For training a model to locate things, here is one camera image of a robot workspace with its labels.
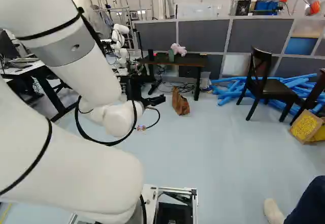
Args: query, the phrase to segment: blue storage bin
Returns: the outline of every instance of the blue storage bin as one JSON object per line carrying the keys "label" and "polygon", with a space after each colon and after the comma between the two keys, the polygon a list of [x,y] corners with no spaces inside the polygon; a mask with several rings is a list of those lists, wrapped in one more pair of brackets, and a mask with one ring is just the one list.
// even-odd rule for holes
{"label": "blue storage bin", "polygon": [[268,2],[257,2],[255,5],[255,10],[267,10],[268,5]]}
{"label": "blue storage bin", "polygon": [[268,2],[268,8],[267,10],[275,10],[278,7],[277,2]]}

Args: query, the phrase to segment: desk leg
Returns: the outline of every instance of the desk leg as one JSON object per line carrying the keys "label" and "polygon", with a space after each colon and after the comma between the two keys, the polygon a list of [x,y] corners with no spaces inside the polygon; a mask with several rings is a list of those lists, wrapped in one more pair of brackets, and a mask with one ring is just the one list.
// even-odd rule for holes
{"label": "desk leg", "polygon": [[44,93],[47,95],[54,107],[57,109],[58,113],[63,113],[66,108],[64,107],[61,100],[59,99],[49,82],[46,80],[46,78],[37,76],[36,79],[40,83],[42,89],[44,90]]}
{"label": "desk leg", "polygon": [[198,67],[198,74],[197,74],[197,85],[195,87],[194,92],[194,100],[199,100],[199,94],[200,94],[200,79],[201,79],[201,67]]}
{"label": "desk leg", "polygon": [[158,88],[158,86],[161,84],[161,79],[156,80],[154,77],[154,72],[153,72],[153,64],[148,64],[149,67],[149,73],[150,77],[154,80],[154,82],[151,84],[151,89],[148,92],[148,95],[152,95],[152,93]]}

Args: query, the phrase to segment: brown paper bag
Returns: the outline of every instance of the brown paper bag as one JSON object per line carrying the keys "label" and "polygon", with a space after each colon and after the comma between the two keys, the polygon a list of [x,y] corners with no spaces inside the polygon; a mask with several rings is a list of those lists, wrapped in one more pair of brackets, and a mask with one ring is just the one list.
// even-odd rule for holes
{"label": "brown paper bag", "polygon": [[186,98],[180,95],[178,88],[173,88],[173,108],[179,116],[189,113],[189,103]]}

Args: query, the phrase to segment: person's leg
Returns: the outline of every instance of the person's leg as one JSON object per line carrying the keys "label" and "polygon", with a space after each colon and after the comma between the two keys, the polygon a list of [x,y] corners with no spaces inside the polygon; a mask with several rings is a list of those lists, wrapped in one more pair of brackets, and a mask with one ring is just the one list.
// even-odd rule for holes
{"label": "person's leg", "polygon": [[264,214],[271,224],[324,224],[325,176],[318,176],[309,184],[298,205],[285,220],[272,199],[265,200]]}
{"label": "person's leg", "polygon": [[284,224],[325,223],[325,176],[316,177],[301,196]]}

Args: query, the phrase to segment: cardboard box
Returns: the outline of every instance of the cardboard box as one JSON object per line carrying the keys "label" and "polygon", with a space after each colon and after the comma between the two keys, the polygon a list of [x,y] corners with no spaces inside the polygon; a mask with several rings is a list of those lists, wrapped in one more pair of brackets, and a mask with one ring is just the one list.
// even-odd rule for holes
{"label": "cardboard box", "polygon": [[249,6],[249,12],[255,10],[255,5],[256,5],[256,2],[251,2],[251,3],[250,3],[250,6]]}
{"label": "cardboard box", "polygon": [[325,140],[325,117],[319,118],[304,110],[289,131],[302,144]]}

